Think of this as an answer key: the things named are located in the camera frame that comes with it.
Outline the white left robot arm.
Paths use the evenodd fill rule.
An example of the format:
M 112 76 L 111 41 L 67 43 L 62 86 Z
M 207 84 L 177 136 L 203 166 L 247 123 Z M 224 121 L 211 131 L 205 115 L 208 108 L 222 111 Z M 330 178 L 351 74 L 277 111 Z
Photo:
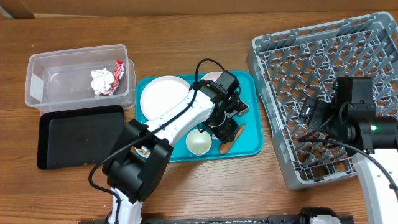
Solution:
M 242 133 L 233 116 L 248 110 L 240 99 L 238 78 L 223 71 L 215 80 L 195 82 L 171 110 L 144 124 L 133 119 L 124 128 L 103 164 L 113 195 L 107 223 L 140 223 L 142 203 L 158 186 L 173 146 L 189 130 L 203 124 L 227 151 Z

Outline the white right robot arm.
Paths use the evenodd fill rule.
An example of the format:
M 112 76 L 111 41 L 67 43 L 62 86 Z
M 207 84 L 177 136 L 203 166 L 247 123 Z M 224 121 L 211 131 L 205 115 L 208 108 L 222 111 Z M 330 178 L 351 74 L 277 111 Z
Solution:
M 308 97 L 299 120 L 311 132 L 300 142 L 343 147 L 363 191 L 369 223 L 397 223 L 397 120 L 377 116 L 373 81 L 339 77 L 327 103 Z

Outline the red snack wrapper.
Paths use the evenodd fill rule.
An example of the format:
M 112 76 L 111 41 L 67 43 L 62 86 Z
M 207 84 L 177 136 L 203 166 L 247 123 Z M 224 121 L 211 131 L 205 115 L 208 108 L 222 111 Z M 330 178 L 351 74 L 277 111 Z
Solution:
M 124 75 L 124 72 L 125 72 L 124 62 L 122 60 L 117 60 L 113 72 L 114 81 L 112 82 L 111 86 L 107 89 L 106 93 L 104 94 L 105 96 L 112 95 L 116 91 L 119 82 Z

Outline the large white napkin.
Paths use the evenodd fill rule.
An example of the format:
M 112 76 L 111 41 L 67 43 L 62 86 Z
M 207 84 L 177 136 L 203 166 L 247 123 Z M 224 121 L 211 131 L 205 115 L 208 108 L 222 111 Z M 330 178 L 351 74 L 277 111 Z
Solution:
M 112 72 L 105 68 L 92 70 L 90 76 L 92 78 L 91 88 L 95 96 L 109 95 L 111 93 L 111 87 L 114 82 L 114 75 Z

